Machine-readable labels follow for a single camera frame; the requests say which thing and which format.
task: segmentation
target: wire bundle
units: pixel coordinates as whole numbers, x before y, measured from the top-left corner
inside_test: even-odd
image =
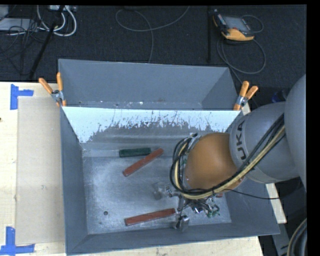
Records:
[[[183,180],[179,174],[180,172],[180,159],[183,155],[187,153],[188,146],[192,137],[188,137],[177,143],[174,153],[173,153],[173,163],[170,169],[170,182],[173,187],[182,193],[182,195],[191,200],[198,200],[212,196],[213,194],[218,194],[228,189],[231,185],[237,182],[239,179],[243,178],[249,171],[252,170],[254,166],[274,147],[279,141],[285,136],[285,125],[284,125],[284,114],[282,114],[268,129],[268,131],[263,135],[257,145],[254,147],[247,159],[242,163],[236,173],[220,184],[213,186],[210,189],[203,188],[193,188],[187,189],[183,185]],[[258,155],[254,157],[258,149],[264,145],[263,149]]]

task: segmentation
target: white paint splatter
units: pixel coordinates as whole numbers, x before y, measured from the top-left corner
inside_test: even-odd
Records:
[[[62,107],[80,143],[108,128],[184,127],[223,132],[239,114],[233,110],[151,110]]]

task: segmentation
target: yellow cable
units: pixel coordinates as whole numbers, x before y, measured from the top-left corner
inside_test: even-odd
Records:
[[[227,187],[233,185],[235,182],[237,182],[239,179],[241,179],[243,176],[245,176],[267,153],[269,150],[272,149],[272,147],[274,146],[274,144],[277,142],[278,138],[285,132],[285,126],[283,125],[281,127],[281,129],[277,132],[277,134],[273,137],[273,139],[265,146],[265,148],[263,150],[261,150],[261,152],[255,157],[255,159],[246,166],[246,168],[244,168],[237,176],[235,176],[232,180],[230,180],[229,182],[227,182],[226,184],[214,189],[213,191],[209,191],[203,194],[199,194],[199,195],[189,195],[189,194],[185,194],[185,193],[181,193],[185,198],[191,199],[191,200],[197,200],[197,199],[202,199],[202,198],[206,198],[206,197],[210,197],[213,194],[217,194],[222,192],[224,189],[226,189]],[[185,149],[187,144],[183,145],[183,147],[181,148],[178,156],[180,156],[181,152]],[[181,189],[180,185],[179,185],[179,180],[178,180],[178,167],[179,167],[179,162],[177,161],[175,163],[174,166],[174,180],[175,180],[175,184],[177,185],[177,187],[179,189]]]

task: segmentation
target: red stick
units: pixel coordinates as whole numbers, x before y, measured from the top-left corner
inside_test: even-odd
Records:
[[[134,217],[129,217],[124,219],[124,223],[126,226],[131,226],[134,224],[142,223],[142,222],[148,222],[148,221],[153,221],[157,220],[160,218],[165,218],[169,217],[171,215],[174,215],[176,213],[176,210],[174,208],[169,208],[165,210],[159,210],[159,211],[154,211]]]
[[[162,148],[158,148],[157,150],[151,152],[146,157],[140,159],[138,162],[135,162],[134,164],[130,165],[127,169],[125,169],[122,173],[125,177],[129,176],[130,174],[133,174],[135,171],[140,169],[141,167],[145,166],[146,164],[150,163],[155,158],[161,156],[163,154],[164,150]]]

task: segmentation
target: electronic device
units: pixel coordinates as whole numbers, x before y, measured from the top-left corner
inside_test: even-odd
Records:
[[[255,38],[251,28],[241,17],[222,15],[217,10],[214,10],[212,19],[214,25],[228,40],[250,41]]]

